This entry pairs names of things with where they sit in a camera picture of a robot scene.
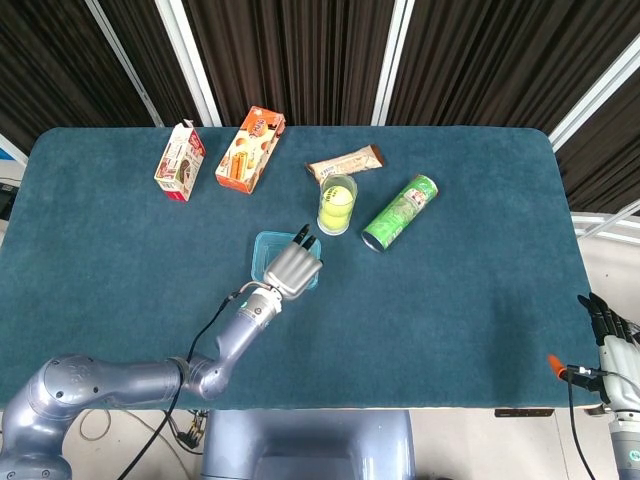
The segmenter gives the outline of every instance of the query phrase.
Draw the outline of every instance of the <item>blue felt tabletop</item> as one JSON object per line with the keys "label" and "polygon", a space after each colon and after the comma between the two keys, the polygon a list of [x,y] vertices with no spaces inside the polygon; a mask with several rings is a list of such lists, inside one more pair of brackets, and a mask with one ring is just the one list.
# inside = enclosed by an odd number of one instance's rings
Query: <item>blue felt tabletop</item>
{"label": "blue felt tabletop", "polygon": [[[284,305],[221,397],[183,395],[181,406],[559,406],[566,387],[547,353],[597,363],[576,301],[587,278],[542,133],[289,127],[247,196],[213,175],[235,129],[199,129],[207,155],[181,204],[153,180],[170,132],[60,128],[38,140],[0,249],[0,406],[57,354],[185,355],[250,279],[256,235],[305,223],[322,240],[318,287]],[[370,143],[386,165],[354,175],[351,227],[328,237],[304,163]],[[440,195],[387,252],[370,250],[361,231],[416,173]],[[202,353],[215,356],[229,315]]]}

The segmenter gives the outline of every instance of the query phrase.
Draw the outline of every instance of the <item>blue plastic container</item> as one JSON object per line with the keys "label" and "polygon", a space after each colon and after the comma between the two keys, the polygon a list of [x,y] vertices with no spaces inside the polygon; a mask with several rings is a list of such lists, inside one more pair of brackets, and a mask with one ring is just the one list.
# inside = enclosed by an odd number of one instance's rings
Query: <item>blue plastic container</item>
{"label": "blue plastic container", "polygon": [[[253,262],[251,263],[251,278],[256,282],[262,282],[264,271],[269,264],[285,249],[287,245],[295,237],[295,233],[282,232],[260,232],[256,237],[256,243],[253,246]],[[320,258],[322,247],[320,239],[316,239],[315,243],[309,249],[309,252],[316,258]],[[307,286],[307,290],[312,290],[318,285],[318,274],[316,273],[313,280]]]}

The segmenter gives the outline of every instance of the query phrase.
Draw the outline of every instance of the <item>white floor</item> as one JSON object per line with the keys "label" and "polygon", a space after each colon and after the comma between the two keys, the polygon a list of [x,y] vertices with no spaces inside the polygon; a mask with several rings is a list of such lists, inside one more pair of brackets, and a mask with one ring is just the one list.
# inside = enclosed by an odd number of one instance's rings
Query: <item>white floor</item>
{"label": "white floor", "polygon": [[[0,244],[2,228],[0,225]],[[592,290],[623,317],[640,321],[640,247],[601,239],[587,239],[580,247]],[[153,427],[161,419],[160,412],[132,413]],[[74,478],[113,480],[149,438],[149,428],[139,419],[118,411],[110,415],[111,426],[97,441],[80,436],[80,419],[71,427],[63,450]],[[190,414],[177,412],[175,417],[182,429],[188,429]],[[496,419],[493,410],[421,409],[412,410],[411,419],[421,479],[588,480],[573,444],[567,409],[558,409],[549,418],[519,419]],[[577,412],[576,420],[596,478],[616,479],[607,427],[610,419]],[[84,422],[83,432],[88,437],[99,436],[106,426],[106,414],[94,411]],[[163,436],[166,443],[156,441],[128,478],[199,478],[201,457],[180,450],[168,428]]]}

